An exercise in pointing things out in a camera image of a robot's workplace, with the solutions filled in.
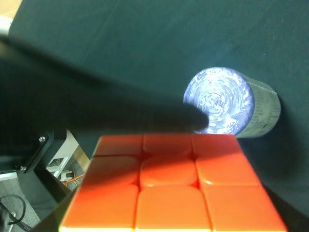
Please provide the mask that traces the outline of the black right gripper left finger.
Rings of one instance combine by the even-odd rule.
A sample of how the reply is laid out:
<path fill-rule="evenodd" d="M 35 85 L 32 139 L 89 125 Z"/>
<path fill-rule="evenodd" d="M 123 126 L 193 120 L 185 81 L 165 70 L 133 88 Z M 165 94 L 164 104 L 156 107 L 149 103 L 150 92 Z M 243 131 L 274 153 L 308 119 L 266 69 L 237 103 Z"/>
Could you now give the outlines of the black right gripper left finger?
<path fill-rule="evenodd" d="M 77 131 L 192 132 L 208 125 L 193 105 L 100 78 L 0 38 L 2 135 Z"/>

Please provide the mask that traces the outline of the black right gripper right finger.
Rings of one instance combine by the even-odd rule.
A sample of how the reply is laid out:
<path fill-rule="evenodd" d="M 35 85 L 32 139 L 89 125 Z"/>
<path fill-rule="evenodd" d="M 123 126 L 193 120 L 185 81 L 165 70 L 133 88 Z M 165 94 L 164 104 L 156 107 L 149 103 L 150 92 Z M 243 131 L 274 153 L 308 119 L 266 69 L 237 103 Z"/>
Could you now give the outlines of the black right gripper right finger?
<path fill-rule="evenodd" d="M 30 231 L 57 232 L 75 193 L 75 190 L 69 193 L 68 196 L 64 198 L 64 200 L 56 207 L 55 210 L 53 210 L 45 219 L 43 219 Z"/>

